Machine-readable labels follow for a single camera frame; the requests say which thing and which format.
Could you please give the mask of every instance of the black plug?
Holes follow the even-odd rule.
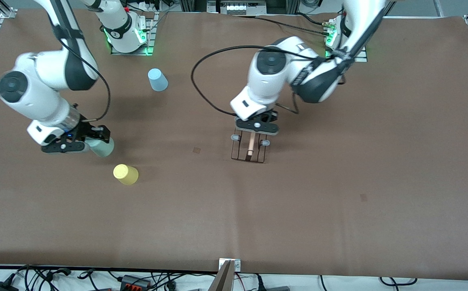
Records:
[[[174,281],[172,280],[171,282],[167,283],[167,289],[169,289],[169,291],[176,291],[176,283],[174,283]]]
[[[0,282],[0,291],[18,291],[18,289],[8,285],[7,283]]]
[[[70,275],[70,269],[69,268],[60,268],[58,269],[58,271],[55,271],[55,272],[52,272],[52,271],[49,271],[47,272],[47,275],[45,276],[45,280],[47,282],[52,282],[52,280],[54,280],[54,275],[55,274],[63,274],[65,276],[68,276]]]

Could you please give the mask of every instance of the power adapter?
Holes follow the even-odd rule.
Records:
[[[147,291],[151,287],[149,280],[125,275],[121,280],[121,290],[128,291]]]
[[[18,289],[10,285],[8,286],[4,282],[0,282],[0,291],[18,291]]]

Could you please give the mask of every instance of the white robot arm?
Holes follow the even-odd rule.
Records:
[[[19,55],[14,68],[0,78],[0,99],[33,120],[27,131],[44,152],[86,151],[86,138],[110,143],[106,127],[83,122],[84,116],[59,94],[65,89],[89,90],[98,78],[97,72],[75,55],[97,70],[70,4],[67,0],[35,1],[47,11],[53,33],[64,46],[58,51]],[[69,138],[71,145],[63,146],[60,138]]]
[[[234,112],[241,120],[247,121],[271,110],[285,83],[306,103],[326,100],[354,63],[354,57],[378,29],[384,7],[385,0],[343,0],[341,48],[335,50],[335,57],[328,61],[296,36],[279,39],[269,46],[314,57],[315,60],[283,52],[257,52],[250,64],[248,84],[230,102]]]

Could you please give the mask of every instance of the white floor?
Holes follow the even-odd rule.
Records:
[[[6,280],[6,278],[13,273],[11,270],[0,270],[0,282]],[[28,280],[30,281],[33,277],[33,272],[30,271],[28,274]],[[81,274],[81,271],[73,271],[68,277],[63,275],[56,276],[53,284],[60,291],[93,291],[95,290],[90,283],[90,280],[80,280],[77,276]],[[150,273],[132,273],[132,272],[113,272],[114,276],[136,276],[137,278],[143,278],[151,276]],[[253,274],[241,274],[245,290],[250,291],[258,287],[258,281],[256,276]],[[265,287],[267,289],[274,287],[288,286],[291,291],[324,291],[320,285],[319,276],[299,276],[299,275],[272,275],[272,274],[261,274]],[[95,285],[99,289],[112,289],[118,291],[121,284],[117,282],[107,272],[95,272],[92,275]],[[324,283],[328,291],[394,291],[393,287],[388,287],[381,284],[378,278],[373,277],[345,277],[345,276],[324,276]],[[213,281],[212,276],[184,276],[177,279],[176,290],[177,291],[191,291],[200,289],[206,291],[210,287]],[[395,278],[397,283],[408,282],[408,278]],[[38,290],[41,280],[36,284],[35,290]],[[13,280],[13,286],[18,288],[20,291],[25,291],[24,279],[16,276]],[[42,290],[49,291],[47,284],[43,284]],[[243,291],[239,280],[234,280],[233,291]],[[419,279],[415,285],[400,287],[400,291],[468,291],[468,281],[462,280],[430,280],[430,279]]]

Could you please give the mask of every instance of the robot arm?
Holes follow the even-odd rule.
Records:
[[[121,53],[138,49],[147,40],[146,17],[124,10],[120,0],[81,0],[95,12],[104,27],[110,44]]]
[[[97,69],[68,1],[35,1],[47,11],[56,38]],[[60,96],[59,91],[89,90],[97,78],[97,73],[66,47],[58,51],[24,53],[17,57],[14,68],[0,78],[0,99],[33,120],[27,131],[44,146],[43,151],[52,152],[45,146],[59,147],[54,143],[70,132],[73,133],[67,135],[74,139],[72,151],[84,151],[87,150],[86,137],[109,143],[109,131],[104,126],[93,128],[82,122],[84,117]],[[69,152],[65,147],[59,152]]]
[[[354,57],[381,24],[385,0],[344,0],[341,49],[326,61],[296,37],[279,39],[270,46],[315,57],[314,61],[281,52],[259,51],[250,64],[248,84],[231,102],[237,116],[246,121],[271,110],[284,83],[306,103],[326,100],[341,76],[354,63]]]

